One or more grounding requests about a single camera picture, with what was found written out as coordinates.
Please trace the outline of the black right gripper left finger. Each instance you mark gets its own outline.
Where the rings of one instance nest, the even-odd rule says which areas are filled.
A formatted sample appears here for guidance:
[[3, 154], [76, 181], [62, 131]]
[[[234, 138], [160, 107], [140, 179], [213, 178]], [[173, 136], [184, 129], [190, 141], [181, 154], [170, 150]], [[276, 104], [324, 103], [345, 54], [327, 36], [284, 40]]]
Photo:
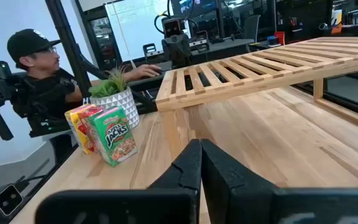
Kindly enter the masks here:
[[142, 190], [66, 190], [45, 198], [35, 224], [199, 224], [202, 145], [192, 139]]

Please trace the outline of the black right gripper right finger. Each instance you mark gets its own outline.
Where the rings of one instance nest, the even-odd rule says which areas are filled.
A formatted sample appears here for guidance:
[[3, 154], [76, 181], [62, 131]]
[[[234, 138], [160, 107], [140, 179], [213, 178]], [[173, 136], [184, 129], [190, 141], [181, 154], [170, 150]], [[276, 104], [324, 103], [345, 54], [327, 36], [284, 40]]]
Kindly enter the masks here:
[[358, 188], [278, 187], [201, 140], [211, 224], [358, 224]]

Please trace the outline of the green Apple Jacks cereal box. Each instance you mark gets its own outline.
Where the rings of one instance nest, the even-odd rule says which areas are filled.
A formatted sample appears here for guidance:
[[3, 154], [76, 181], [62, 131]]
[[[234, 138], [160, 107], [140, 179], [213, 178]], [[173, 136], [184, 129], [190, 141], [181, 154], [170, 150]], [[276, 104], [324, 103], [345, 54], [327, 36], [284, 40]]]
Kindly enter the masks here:
[[124, 110], [113, 107], [90, 117], [97, 150], [111, 167], [115, 167], [138, 152]]

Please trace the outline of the red cereal box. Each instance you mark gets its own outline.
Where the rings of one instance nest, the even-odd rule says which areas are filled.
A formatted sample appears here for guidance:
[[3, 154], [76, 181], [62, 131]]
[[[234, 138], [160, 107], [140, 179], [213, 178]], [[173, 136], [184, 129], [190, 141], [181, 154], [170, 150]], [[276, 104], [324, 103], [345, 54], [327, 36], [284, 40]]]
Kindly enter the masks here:
[[103, 107], [88, 105], [84, 110], [78, 113], [76, 131], [85, 154], [90, 154], [96, 150], [91, 130], [90, 117], [97, 115], [102, 111], [104, 111]]

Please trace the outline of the yellow cereal box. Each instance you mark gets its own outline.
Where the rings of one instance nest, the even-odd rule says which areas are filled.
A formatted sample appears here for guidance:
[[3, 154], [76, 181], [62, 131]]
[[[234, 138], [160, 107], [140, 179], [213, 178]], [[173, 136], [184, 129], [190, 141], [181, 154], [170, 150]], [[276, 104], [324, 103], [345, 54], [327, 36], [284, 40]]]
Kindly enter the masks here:
[[85, 104], [65, 112], [66, 120], [73, 131], [74, 137], [85, 154], [94, 152], [94, 144], [88, 137], [87, 127], [81, 122], [79, 114], [91, 108], [93, 105]]

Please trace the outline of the wooden slatted shelf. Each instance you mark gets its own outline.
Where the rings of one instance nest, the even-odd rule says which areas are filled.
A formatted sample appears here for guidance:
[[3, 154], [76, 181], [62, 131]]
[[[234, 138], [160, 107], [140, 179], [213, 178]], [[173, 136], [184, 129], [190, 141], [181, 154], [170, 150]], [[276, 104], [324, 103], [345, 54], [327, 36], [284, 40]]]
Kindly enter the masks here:
[[358, 37], [320, 37], [170, 70], [156, 104], [163, 127], [174, 134], [176, 109], [308, 81], [321, 102], [324, 78], [353, 72]]

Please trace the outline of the grey desk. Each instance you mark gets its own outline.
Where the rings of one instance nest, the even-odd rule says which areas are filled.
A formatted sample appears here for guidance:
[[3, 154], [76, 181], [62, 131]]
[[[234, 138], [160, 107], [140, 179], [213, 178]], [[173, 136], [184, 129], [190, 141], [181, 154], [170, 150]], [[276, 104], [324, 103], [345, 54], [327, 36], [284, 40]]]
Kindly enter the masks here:
[[209, 44], [209, 49], [207, 51], [198, 52], [196, 50], [192, 52], [191, 64], [196, 65], [212, 60], [249, 53], [249, 45], [254, 42], [255, 40], [253, 39], [227, 39], [217, 44]]
[[130, 87], [131, 90], [133, 91], [144, 91], [153, 88], [159, 88], [160, 85], [162, 84], [162, 80], [164, 78], [165, 73], [172, 69], [172, 62], [167, 61], [167, 62], [158, 63], [157, 66], [162, 68], [162, 71], [160, 72], [159, 76], [143, 78], [141, 80], [129, 82], [128, 87]]

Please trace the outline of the black glass door cabinet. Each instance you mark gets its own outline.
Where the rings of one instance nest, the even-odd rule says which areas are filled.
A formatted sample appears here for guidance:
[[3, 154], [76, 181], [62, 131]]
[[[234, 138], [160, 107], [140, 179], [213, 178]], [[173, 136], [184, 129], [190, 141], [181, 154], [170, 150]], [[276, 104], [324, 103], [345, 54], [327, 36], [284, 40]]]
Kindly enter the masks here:
[[87, 10], [80, 4], [80, 0], [75, 0], [75, 4], [98, 67], [101, 70], [119, 67], [122, 57], [105, 4]]

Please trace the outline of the black office chair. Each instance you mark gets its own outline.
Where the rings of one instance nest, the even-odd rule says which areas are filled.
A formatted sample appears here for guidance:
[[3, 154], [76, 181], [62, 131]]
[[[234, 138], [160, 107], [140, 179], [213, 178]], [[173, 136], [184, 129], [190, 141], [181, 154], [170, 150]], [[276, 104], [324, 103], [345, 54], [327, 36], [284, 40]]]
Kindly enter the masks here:
[[259, 19], [260, 19], [260, 15], [253, 15], [253, 16], [249, 16], [244, 21], [244, 28], [243, 28], [244, 39], [252, 39], [254, 42], [257, 42]]

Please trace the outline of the succulent in white patterned pot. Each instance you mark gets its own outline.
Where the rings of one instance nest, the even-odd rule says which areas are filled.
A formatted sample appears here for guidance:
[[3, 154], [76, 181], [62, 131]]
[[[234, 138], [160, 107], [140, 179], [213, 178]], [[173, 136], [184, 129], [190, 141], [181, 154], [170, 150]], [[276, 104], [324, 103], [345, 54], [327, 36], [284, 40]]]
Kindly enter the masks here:
[[135, 100], [127, 81], [124, 78], [125, 67], [107, 71], [108, 78], [89, 88], [90, 103], [110, 109], [120, 107], [124, 110], [129, 127], [134, 129], [139, 124], [139, 114]]

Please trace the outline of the person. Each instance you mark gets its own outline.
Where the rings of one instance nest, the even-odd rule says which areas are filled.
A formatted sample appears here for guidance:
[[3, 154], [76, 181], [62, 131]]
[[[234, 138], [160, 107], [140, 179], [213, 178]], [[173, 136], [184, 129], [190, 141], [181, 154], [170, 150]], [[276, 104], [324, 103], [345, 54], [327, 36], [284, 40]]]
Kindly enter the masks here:
[[23, 29], [7, 41], [7, 51], [16, 67], [27, 72], [29, 103], [47, 118], [65, 119], [65, 113], [83, 104], [76, 78], [60, 67], [55, 46], [61, 40], [48, 40], [35, 29]]

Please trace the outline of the black aluminium rig frame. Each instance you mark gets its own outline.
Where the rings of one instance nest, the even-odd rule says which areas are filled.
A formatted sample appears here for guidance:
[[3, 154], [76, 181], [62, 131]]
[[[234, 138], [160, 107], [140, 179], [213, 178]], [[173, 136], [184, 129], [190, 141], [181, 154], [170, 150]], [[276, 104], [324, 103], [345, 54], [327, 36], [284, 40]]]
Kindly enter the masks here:
[[[79, 75], [79, 78], [76, 78], [75, 76], [74, 77], [76, 78], [80, 86], [80, 90], [83, 85], [86, 85], [88, 87], [97, 85], [99, 83], [99, 80], [90, 81], [85, 76], [85, 69], [80, 63], [80, 48], [77, 45], [73, 36], [72, 30], [67, 19], [67, 15], [63, 10], [61, 0], [46, 0], [46, 3], [51, 13], [53, 22], [57, 28], [60, 37], [59, 40], [61, 40], [61, 44], [63, 44], [63, 48], [68, 54], [70, 65], [74, 68], [75, 73]], [[83, 99], [87, 97], [87, 94], [82, 90], [81, 93], [83, 94]]]

